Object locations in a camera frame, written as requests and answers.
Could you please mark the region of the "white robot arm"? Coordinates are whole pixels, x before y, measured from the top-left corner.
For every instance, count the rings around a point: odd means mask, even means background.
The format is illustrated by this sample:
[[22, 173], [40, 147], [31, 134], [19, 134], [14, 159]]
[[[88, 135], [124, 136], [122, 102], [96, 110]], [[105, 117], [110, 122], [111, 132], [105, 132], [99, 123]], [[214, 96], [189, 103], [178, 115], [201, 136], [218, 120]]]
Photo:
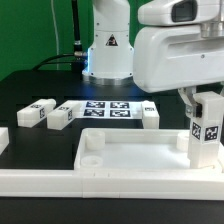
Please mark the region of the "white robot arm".
[[224, 81], [224, 0], [151, 0], [138, 9], [134, 42], [127, 0], [93, 0], [93, 11], [86, 81], [131, 79], [149, 93]]

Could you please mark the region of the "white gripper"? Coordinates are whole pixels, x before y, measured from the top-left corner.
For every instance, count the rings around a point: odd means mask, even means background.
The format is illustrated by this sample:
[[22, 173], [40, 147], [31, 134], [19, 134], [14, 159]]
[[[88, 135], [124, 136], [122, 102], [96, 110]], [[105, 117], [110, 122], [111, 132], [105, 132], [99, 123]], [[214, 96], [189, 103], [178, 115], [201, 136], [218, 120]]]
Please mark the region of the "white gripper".
[[186, 116], [201, 118], [195, 86], [224, 81], [224, 0], [151, 0], [138, 21], [134, 82], [146, 92], [179, 88]]

